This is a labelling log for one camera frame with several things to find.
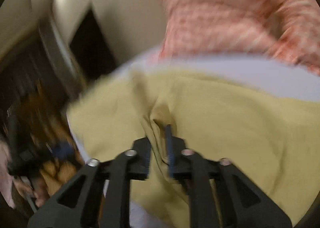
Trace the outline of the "left polka dot pillow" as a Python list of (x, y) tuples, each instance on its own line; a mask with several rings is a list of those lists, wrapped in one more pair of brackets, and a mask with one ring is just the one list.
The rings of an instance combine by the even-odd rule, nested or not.
[(265, 55), (319, 73), (316, 0), (161, 0), (167, 27), (158, 60), (198, 54)]

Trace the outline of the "dark wall panel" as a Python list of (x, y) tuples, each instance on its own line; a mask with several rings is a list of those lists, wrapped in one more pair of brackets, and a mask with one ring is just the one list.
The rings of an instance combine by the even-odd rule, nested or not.
[(69, 48), (88, 80), (97, 80), (118, 67), (92, 4), (88, 5), (76, 24)]

